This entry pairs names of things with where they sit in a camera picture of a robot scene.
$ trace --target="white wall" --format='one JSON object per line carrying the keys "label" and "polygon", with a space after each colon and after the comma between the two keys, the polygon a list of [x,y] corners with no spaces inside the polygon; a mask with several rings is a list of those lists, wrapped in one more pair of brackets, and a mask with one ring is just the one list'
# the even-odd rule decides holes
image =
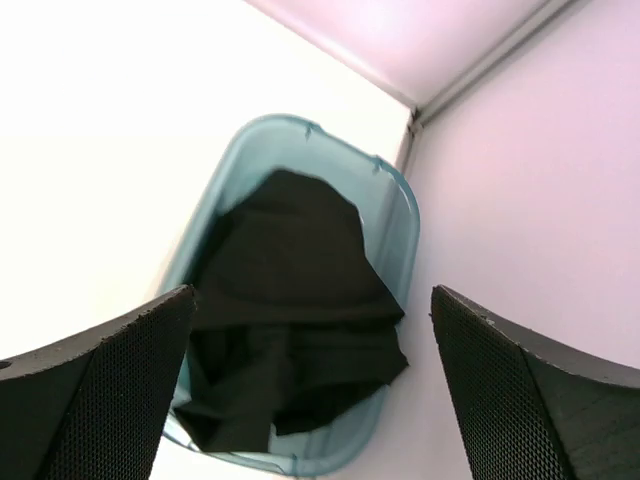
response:
{"label": "white wall", "polygon": [[427,315],[436,284],[640,368],[638,19],[636,0],[586,3],[421,136],[412,368],[336,478],[471,478]]}
{"label": "white wall", "polygon": [[[390,161],[409,113],[239,0],[0,2],[0,358],[152,297],[232,135],[274,112]],[[152,478],[266,476],[163,441]]]}

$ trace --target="teal plastic basket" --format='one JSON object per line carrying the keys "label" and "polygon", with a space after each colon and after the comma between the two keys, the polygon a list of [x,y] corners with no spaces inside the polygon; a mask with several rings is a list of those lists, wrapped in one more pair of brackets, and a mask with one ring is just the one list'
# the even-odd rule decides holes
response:
{"label": "teal plastic basket", "polygon": [[[190,283],[216,216],[250,194],[276,168],[320,177],[358,207],[366,256],[403,308],[415,260],[420,215],[408,183],[379,157],[366,155],[307,120],[270,115],[252,121],[232,140],[209,182],[159,293]],[[294,477],[326,475],[353,460],[371,438],[386,389],[309,433],[272,435],[270,453],[206,454],[239,465]],[[183,362],[172,407],[190,399]],[[170,412],[164,436],[198,451]]]}

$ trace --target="pink wall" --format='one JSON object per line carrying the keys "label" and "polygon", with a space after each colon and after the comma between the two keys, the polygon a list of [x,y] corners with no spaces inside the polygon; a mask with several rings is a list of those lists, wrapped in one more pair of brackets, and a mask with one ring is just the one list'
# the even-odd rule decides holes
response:
{"label": "pink wall", "polygon": [[435,284],[640,368],[639,18],[636,0],[587,2],[423,132],[412,368],[337,478],[470,480],[427,316]]}

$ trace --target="black cloth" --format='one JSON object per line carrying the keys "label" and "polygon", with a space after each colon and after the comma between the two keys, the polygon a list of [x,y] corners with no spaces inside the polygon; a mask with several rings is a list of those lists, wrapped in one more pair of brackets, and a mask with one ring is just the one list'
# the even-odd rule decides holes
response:
{"label": "black cloth", "polygon": [[267,452],[272,424],[327,425],[407,366],[358,211],[322,180],[273,172],[217,219],[200,265],[175,413],[203,451]]}

